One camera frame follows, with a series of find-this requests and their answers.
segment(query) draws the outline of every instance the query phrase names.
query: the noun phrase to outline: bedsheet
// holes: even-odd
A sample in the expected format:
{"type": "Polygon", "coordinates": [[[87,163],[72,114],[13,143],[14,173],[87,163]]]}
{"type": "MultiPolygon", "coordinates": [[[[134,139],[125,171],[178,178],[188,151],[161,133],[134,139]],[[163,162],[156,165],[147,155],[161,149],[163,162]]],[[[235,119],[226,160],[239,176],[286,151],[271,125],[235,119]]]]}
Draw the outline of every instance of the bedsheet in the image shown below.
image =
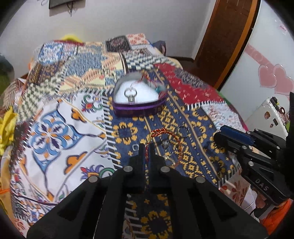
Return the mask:
{"type": "MultiPolygon", "coordinates": [[[[249,184],[238,162],[213,141],[222,125],[244,131],[242,120],[214,88],[160,55],[144,34],[45,43],[34,52],[26,82],[15,85],[5,105],[18,113],[15,141],[0,168],[1,189],[10,192],[0,196],[23,235],[89,176],[107,177],[127,165],[136,154],[133,146],[145,144],[149,132],[161,127],[190,129],[181,140],[183,159],[176,168],[182,175],[203,176],[242,203],[249,184]],[[166,85],[166,107],[157,115],[118,118],[113,88],[123,75],[138,70],[166,85]]],[[[153,139],[162,156],[176,149],[173,144],[164,149],[164,139],[153,139]]],[[[166,195],[148,190],[128,195],[123,238],[171,237],[166,195]]]]}

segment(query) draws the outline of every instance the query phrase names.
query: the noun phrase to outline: bracelet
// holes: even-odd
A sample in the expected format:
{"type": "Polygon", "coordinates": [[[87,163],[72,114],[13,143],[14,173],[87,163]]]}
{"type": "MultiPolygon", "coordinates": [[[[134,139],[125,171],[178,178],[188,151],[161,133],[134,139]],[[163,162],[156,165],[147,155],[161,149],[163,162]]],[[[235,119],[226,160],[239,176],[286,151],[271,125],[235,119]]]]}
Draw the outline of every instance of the bracelet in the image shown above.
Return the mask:
{"type": "Polygon", "coordinates": [[[169,135],[173,136],[175,138],[175,140],[177,141],[177,143],[178,143],[178,152],[179,152],[178,160],[177,160],[177,162],[173,162],[173,164],[171,166],[172,168],[175,168],[180,164],[180,160],[183,158],[183,146],[182,146],[182,143],[180,141],[180,137],[175,135],[172,132],[172,129],[170,129],[170,128],[168,128],[168,129],[160,128],[160,129],[152,130],[150,132],[149,138],[148,138],[148,141],[147,141],[147,144],[146,144],[146,148],[145,148],[146,162],[148,162],[148,146],[150,144],[151,139],[154,138],[154,137],[157,137],[159,135],[162,135],[162,134],[169,134],[169,135]]]}

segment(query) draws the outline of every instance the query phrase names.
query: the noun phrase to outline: sticker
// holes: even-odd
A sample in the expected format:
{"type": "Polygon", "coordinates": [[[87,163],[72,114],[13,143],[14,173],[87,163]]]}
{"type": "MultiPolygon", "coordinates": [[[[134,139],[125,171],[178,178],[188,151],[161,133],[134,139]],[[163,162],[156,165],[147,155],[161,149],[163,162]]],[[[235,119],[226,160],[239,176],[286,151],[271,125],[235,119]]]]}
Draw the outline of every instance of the sticker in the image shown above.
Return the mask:
{"type": "Polygon", "coordinates": [[[273,119],[273,122],[275,123],[276,126],[279,124],[275,118],[273,119]]]}
{"type": "Polygon", "coordinates": [[[270,113],[268,111],[264,113],[264,118],[266,120],[270,118],[270,113]]]}

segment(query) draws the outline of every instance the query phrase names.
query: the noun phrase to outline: baseboard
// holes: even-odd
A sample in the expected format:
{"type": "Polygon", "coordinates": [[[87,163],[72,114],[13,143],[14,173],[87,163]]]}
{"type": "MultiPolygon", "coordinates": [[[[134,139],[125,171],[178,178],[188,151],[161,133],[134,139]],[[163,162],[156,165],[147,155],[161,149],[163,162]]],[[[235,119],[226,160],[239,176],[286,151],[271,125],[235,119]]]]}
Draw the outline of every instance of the baseboard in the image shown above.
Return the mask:
{"type": "Polygon", "coordinates": [[[190,58],[190,57],[170,57],[170,58],[174,58],[178,61],[188,61],[188,62],[194,62],[194,59],[190,58]]]}

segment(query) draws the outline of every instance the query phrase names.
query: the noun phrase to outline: checkered pattern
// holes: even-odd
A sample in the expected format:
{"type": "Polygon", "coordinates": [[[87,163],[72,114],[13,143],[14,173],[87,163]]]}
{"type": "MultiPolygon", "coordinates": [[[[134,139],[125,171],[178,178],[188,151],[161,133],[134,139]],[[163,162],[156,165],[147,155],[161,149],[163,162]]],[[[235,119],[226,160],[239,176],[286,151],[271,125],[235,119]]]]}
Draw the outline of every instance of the checkered pattern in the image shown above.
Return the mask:
{"type": "Polygon", "coordinates": [[[143,54],[124,54],[126,65],[129,70],[140,71],[142,69],[150,70],[153,64],[168,63],[172,66],[175,64],[164,56],[145,56],[143,54]]]}
{"type": "Polygon", "coordinates": [[[58,72],[51,79],[46,79],[39,86],[31,83],[23,95],[23,100],[18,108],[17,122],[25,121],[34,116],[39,110],[42,102],[47,97],[55,95],[64,81],[63,71],[58,72]]]}

